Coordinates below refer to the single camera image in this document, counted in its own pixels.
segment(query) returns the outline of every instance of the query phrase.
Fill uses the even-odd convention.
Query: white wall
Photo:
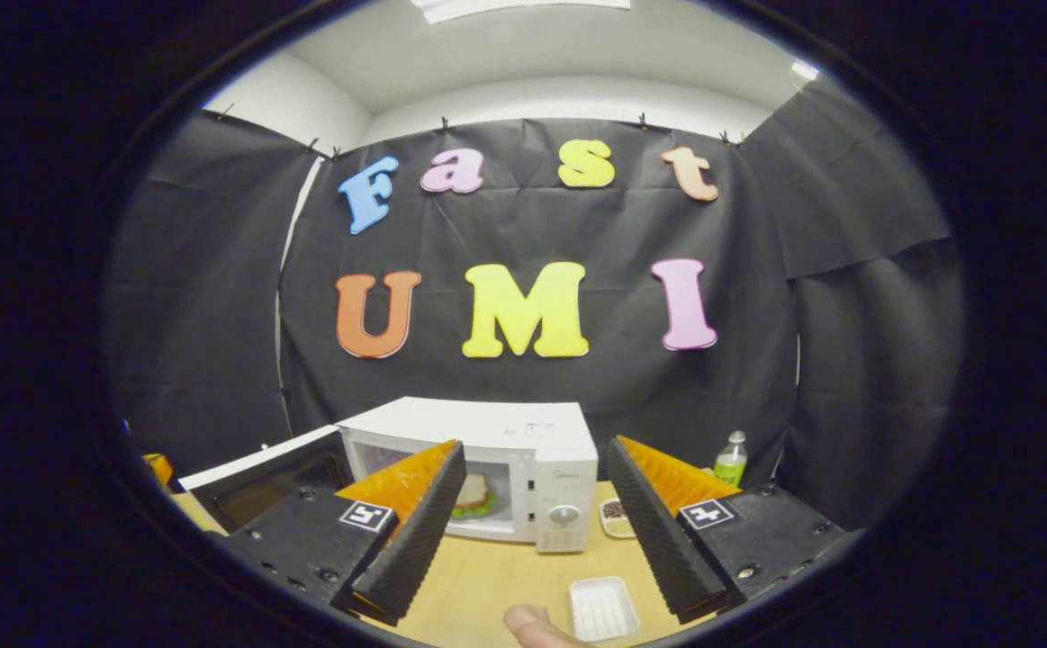
[[[695,87],[610,76],[553,76],[490,83],[404,104],[375,115],[361,144],[381,142],[411,132],[500,118],[608,118],[699,132],[712,137],[728,132],[740,140],[772,111],[742,99]]]
[[[280,52],[236,79],[206,103],[206,110],[245,118],[330,155],[351,151],[371,121],[362,104],[308,63]]]

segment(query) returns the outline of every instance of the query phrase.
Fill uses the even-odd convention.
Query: white ceiling
[[[676,83],[774,110],[794,94],[794,58],[689,0],[631,10],[524,7],[429,25],[410,0],[376,0],[290,52],[372,114],[462,87],[604,74]]]

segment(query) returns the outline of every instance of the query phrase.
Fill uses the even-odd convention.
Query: green label
[[[717,477],[723,479],[725,483],[733,485],[733,487],[737,487],[738,481],[742,478],[742,468],[747,468],[747,461],[742,461],[741,463],[736,461],[735,465],[716,463],[716,467],[714,467],[712,471]]]

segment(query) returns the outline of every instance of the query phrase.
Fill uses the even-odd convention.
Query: microwave knob
[[[561,527],[577,520],[578,516],[580,516],[580,510],[576,509],[575,506],[569,505],[556,506],[548,512],[548,517],[551,517],[551,521]]]

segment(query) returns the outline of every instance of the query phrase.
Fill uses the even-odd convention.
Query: wooden table
[[[202,506],[193,505],[186,497],[177,496],[177,501],[182,499],[180,505],[199,526],[218,527]],[[383,630],[445,648],[516,648],[518,644],[503,622],[507,607],[517,603],[548,607],[551,623],[574,634],[569,587],[577,580],[601,577],[620,577],[626,583],[639,616],[639,630],[601,641],[597,644],[600,648],[643,644],[709,619],[681,625],[667,611],[639,542],[634,538],[617,540],[602,530],[599,504],[609,497],[615,497],[614,486],[598,483],[587,549],[581,554],[538,554],[534,544],[445,535],[399,627],[363,620]]]

